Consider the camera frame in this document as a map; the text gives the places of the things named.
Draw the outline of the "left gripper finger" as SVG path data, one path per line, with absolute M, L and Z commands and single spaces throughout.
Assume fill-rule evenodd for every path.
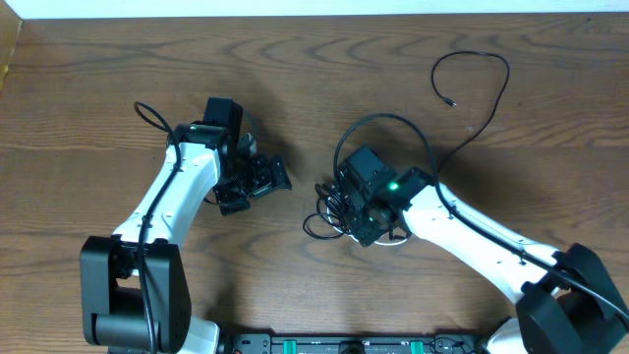
M 237 197 L 221 200 L 219 209 L 223 216 L 232 215 L 234 213 L 245 211 L 251 208 L 251 203 L 246 197 Z
M 269 162 L 272 174 L 272 189 L 291 190 L 292 183 L 290 181 L 282 158 L 279 155 L 275 155 L 269 160 Z

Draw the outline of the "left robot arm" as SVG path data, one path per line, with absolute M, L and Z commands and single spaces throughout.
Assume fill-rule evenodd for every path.
M 107 237 L 80 252 L 83 333 L 111 353 L 219 353 L 219 326 L 196 317 L 181 250 L 207 196 L 222 215 L 292 187 L 280 156 L 257 152 L 241 125 L 248 112 L 231 98 L 208 99 L 199 121 L 171 127 L 163 165 L 142 201 Z

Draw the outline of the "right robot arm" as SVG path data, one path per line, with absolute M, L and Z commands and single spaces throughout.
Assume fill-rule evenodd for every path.
M 490 281 L 516 315 L 479 347 L 486 353 L 608 353 L 628 333 L 628 308 L 600 257 L 528 239 L 459 200 L 425 171 L 403 174 L 368 147 L 335 173 L 346 224 L 363 246 L 396 227 L 444 249 Z

